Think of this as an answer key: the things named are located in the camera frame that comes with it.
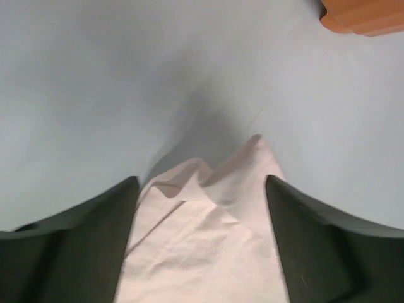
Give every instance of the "orange object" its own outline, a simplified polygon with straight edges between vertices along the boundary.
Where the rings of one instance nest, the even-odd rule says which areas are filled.
[[[404,30],[404,0],[322,0],[321,23],[336,33],[368,37]]]

